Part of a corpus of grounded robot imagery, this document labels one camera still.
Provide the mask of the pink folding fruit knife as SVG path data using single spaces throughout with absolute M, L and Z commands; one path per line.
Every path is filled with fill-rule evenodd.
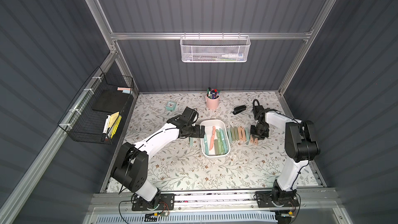
M 237 131 L 238 131 L 239 140 L 240 140 L 240 141 L 243 141 L 243 134 L 242 134 L 242 129 L 241 129 L 241 127 L 238 127 L 238 128 L 237 128 Z

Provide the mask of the olive folding fruit knife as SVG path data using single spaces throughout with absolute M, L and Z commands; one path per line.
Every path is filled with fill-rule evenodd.
M 238 133 L 238 128 L 234 127 L 234 135 L 235 135 L 235 140 L 239 141 L 239 133 Z

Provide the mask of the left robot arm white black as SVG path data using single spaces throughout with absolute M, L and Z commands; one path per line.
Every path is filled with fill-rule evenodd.
M 125 143 L 119 149 L 110 176 L 155 209 L 161 201 L 161 191 L 148 179 L 151 158 L 176 139 L 203 138 L 205 127 L 197 125 L 198 112 L 186 107 L 182 114 L 167 120 L 159 130 L 135 144 Z

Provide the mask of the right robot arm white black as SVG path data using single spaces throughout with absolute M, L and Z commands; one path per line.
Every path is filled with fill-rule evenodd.
M 264 108 L 257 99 L 253 100 L 252 111 L 257 124 L 250 127 L 250 141 L 257 143 L 269 137 L 271 125 L 285 133 L 285 153 L 288 158 L 282 173 L 274 181 L 270 199 L 276 207 L 293 204 L 303 169 L 320 154 L 315 125 L 312 121 L 294 119 L 275 109 Z

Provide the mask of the open pink celvinc knife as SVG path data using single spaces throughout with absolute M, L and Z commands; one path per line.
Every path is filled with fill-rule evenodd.
M 216 127 L 213 126 L 212 127 L 211 138 L 210 138 L 210 148 L 209 148 L 209 150 L 212 150 L 214 148 L 215 136 L 216 136 Z

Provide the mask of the green folding knife in box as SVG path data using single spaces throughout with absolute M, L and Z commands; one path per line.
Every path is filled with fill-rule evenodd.
M 218 148 L 217 154 L 220 156 L 222 155 L 222 139 L 219 129 L 216 129 L 216 135 L 217 135 L 217 148 Z

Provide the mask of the white storage box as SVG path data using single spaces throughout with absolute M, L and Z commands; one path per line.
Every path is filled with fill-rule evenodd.
M 226 157 L 230 153 L 231 147 L 230 147 L 230 143 L 229 143 L 229 139 L 228 139 L 228 135 L 227 135 L 227 129 L 226 129 L 224 122 L 219 119 L 210 119 L 210 120 L 202 121 L 201 125 L 205 127 L 205 136 L 204 136 L 204 138 L 201 138 L 201 151 L 202 151 L 204 157 L 206 157 L 208 159 L 221 159 L 221 158 Z M 227 143 L 227 149 L 228 149 L 228 153 L 225 155 L 223 154 L 223 152 L 222 152 L 222 155 L 220 155 L 220 156 L 217 154 L 217 152 L 218 152 L 217 135 L 215 136 L 214 148 L 212 150 L 209 150 L 210 138 L 211 138 L 213 126 L 215 126 L 216 129 L 223 129 L 223 131 L 224 131 L 225 139 L 226 139 L 226 143 Z

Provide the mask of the teal folding knife in box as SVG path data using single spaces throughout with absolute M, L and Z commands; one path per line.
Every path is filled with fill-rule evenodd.
M 219 132 L 220 132 L 220 136 L 221 136 L 223 154 L 225 155 L 225 154 L 228 153 L 227 143 L 226 143 L 226 139 L 225 139 L 225 134 L 224 134 L 223 129 L 219 129 Z

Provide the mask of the black stapler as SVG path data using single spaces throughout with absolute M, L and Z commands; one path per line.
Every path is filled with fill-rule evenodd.
M 247 109 L 247 106 L 245 106 L 245 105 L 237 106 L 234 108 L 232 113 L 233 113 L 233 115 L 237 115 L 237 114 L 244 112 L 246 109 Z

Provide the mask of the pink pen holder cup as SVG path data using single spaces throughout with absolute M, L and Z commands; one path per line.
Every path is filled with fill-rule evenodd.
M 210 99 L 208 97 L 206 99 L 206 107 L 210 110 L 216 110 L 219 107 L 219 101 L 220 97 L 217 97 L 216 99 Z

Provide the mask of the floral table mat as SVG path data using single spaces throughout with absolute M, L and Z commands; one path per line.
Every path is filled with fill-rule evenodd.
M 143 140 L 186 107 L 198 111 L 199 121 L 219 119 L 227 128 L 249 128 L 255 123 L 255 99 L 266 108 L 283 111 L 278 94 L 272 91 L 223 92 L 216 110 L 206 107 L 204 93 L 142 94 L 124 140 L 131 144 Z M 177 103 L 173 112 L 165 109 L 168 101 Z M 234 108 L 241 105 L 247 109 L 233 115 Z M 194 141 L 193 147 L 188 139 L 175 140 L 150 160 L 148 179 L 163 191 L 271 187 L 287 159 L 284 138 L 283 131 L 271 127 L 269 137 L 258 141 L 258 145 L 231 142 L 231 152 L 221 159 L 204 157 L 199 140 Z

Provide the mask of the pens in pink cup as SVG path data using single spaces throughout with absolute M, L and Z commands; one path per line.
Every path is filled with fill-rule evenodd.
M 220 93 L 217 89 L 212 89 L 211 87 L 207 88 L 207 93 L 206 96 L 211 99 L 211 100 L 215 100 L 218 99 L 220 96 Z

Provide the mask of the white tube in basket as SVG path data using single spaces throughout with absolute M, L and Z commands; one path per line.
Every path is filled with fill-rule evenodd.
M 221 55 L 221 58 L 223 60 L 227 61 L 244 61 L 244 55 L 243 54 L 223 54 Z

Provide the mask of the yellow notepad in basket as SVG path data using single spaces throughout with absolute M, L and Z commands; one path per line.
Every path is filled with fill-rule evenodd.
M 118 130 L 118 126 L 121 122 L 122 116 L 120 112 L 113 113 L 111 115 L 107 115 L 105 124 L 102 131 L 102 142 L 110 141 Z

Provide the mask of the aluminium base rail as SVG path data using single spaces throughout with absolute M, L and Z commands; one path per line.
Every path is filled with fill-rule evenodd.
M 293 203 L 284 207 L 272 203 L 271 191 L 261 189 L 241 190 L 207 190 L 207 191 L 170 191 L 164 194 L 173 194 L 174 199 L 168 200 L 167 207 L 160 210 L 173 212 L 198 211 L 248 211 L 251 209 L 282 210 L 289 209 L 295 204 L 295 210 L 337 208 L 342 201 L 334 188 L 300 188 Z M 87 215 L 133 213 L 135 209 L 146 211 L 139 197 L 132 193 L 95 194 L 87 210 Z

